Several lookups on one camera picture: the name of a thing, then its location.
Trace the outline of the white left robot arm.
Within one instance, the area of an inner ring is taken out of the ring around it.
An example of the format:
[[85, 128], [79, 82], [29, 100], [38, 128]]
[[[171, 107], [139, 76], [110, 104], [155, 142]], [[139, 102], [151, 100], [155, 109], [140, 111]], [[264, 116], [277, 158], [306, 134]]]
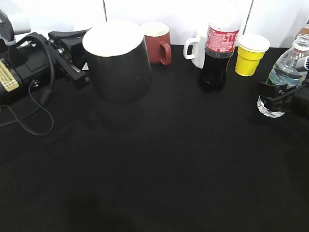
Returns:
[[11, 104], [28, 88], [45, 87], [40, 104], [51, 100], [56, 75], [77, 89], [89, 83], [82, 39], [86, 30], [52, 31], [47, 37], [31, 31], [21, 13], [0, 12], [0, 103]]

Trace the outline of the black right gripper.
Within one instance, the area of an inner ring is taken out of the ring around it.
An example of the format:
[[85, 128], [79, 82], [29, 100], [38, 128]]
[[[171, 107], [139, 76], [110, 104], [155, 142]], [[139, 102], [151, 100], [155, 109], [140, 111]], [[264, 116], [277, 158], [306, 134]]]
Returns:
[[284, 85], [270, 85], [264, 82], [258, 84], [264, 106], [272, 112], [293, 112], [304, 118], [309, 117], [309, 80], [304, 80], [301, 86], [288, 88]]

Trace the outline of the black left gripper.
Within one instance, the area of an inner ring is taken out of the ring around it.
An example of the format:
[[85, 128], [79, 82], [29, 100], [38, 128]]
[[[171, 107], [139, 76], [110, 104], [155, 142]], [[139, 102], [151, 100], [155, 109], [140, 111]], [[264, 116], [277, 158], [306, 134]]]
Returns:
[[47, 106], [53, 96], [56, 69], [64, 73], [66, 79], [77, 89], [89, 84], [88, 73], [83, 70], [86, 64], [81, 40], [89, 29], [80, 31], [52, 31], [48, 39], [36, 32], [30, 33], [17, 43], [8, 46], [3, 38], [1, 45], [6, 47], [0, 53], [0, 103], [10, 105], [23, 98], [28, 88], [47, 85], [39, 104]]

